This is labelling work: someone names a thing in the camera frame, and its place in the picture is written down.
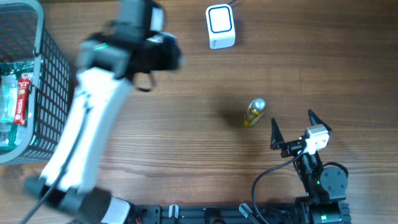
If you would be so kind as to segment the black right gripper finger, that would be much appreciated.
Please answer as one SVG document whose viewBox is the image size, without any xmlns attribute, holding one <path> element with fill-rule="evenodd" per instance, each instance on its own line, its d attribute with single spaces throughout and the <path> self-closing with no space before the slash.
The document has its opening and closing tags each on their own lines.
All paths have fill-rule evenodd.
<svg viewBox="0 0 398 224">
<path fill-rule="evenodd" d="M 331 131 L 331 128 L 329 127 L 329 125 L 327 125 L 325 122 L 323 122 L 314 112 L 313 110 L 309 109 L 308 110 L 308 117 L 310 120 L 310 124 L 312 126 L 318 125 L 318 124 L 322 124 L 327 131 Z"/>
<path fill-rule="evenodd" d="M 283 143 L 284 138 L 275 118 L 271 119 L 271 143 Z"/>
</svg>

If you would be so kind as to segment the yellow liquid bottle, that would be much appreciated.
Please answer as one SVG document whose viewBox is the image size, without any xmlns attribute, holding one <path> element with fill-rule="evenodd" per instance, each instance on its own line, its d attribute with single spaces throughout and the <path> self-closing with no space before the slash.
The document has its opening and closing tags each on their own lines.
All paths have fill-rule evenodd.
<svg viewBox="0 0 398 224">
<path fill-rule="evenodd" d="M 257 124 L 260 117 L 264 113 L 266 101 L 262 98 L 257 98 L 251 102 L 243 118 L 243 124 L 246 127 L 253 127 Z"/>
</svg>

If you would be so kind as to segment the red coffee stick sachet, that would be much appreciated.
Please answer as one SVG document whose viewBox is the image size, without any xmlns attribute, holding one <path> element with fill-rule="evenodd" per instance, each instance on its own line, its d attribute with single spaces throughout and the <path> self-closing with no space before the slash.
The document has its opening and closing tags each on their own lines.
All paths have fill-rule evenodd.
<svg viewBox="0 0 398 224">
<path fill-rule="evenodd" d="M 26 108 L 28 103 L 28 97 L 30 94 L 30 78 L 20 78 L 18 82 L 17 102 L 16 111 L 14 115 L 14 124 L 25 126 L 27 121 L 25 120 Z"/>
</svg>

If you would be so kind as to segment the green 3M glove package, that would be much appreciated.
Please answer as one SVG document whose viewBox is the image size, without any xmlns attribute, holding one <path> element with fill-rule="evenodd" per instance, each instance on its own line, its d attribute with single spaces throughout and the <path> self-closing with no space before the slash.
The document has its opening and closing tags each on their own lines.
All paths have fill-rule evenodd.
<svg viewBox="0 0 398 224">
<path fill-rule="evenodd" d="M 1 64 L 1 154 L 15 150 L 27 133 L 29 98 L 26 108 L 25 126 L 14 124 L 18 82 L 20 78 L 30 78 L 30 88 L 34 77 L 34 62 L 19 61 Z"/>
</svg>

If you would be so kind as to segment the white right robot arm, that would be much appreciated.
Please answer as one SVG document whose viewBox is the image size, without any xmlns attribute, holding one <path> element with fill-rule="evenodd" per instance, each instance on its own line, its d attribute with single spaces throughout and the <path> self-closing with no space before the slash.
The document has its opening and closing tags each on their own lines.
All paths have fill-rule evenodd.
<svg viewBox="0 0 398 224">
<path fill-rule="evenodd" d="M 310 126 L 298 140 L 286 142 L 276 119 L 271 119 L 272 150 L 281 157 L 293 157 L 293 165 L 306 191 L 293 204 L 293 223 L 351 223 L 349 205 L 345 203 L 349 172 L 337 162 L 322 162 L 319 151 L 328 146 L 332 129 L 312 110 Z"/>
</svg>

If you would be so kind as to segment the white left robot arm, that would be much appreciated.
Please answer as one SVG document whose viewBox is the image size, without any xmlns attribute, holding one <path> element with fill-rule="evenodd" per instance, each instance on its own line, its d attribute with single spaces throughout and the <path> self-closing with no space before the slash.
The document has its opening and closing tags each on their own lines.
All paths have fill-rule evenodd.
<svg viewBox="0 0 398 224">
<path fill-rule="evenodd" d="M 155 1 L 122 1 L 108 32 L 80 44 L 72 105 L 55 152 L 25 190 L 73 217 L 74 223 L 137 223 L 133 203 L 97 188 L 100 158 L 114 121 L 138 73 L 174 71 L 183 57 L 164 32 L 165 12 Z"/>
</svg>

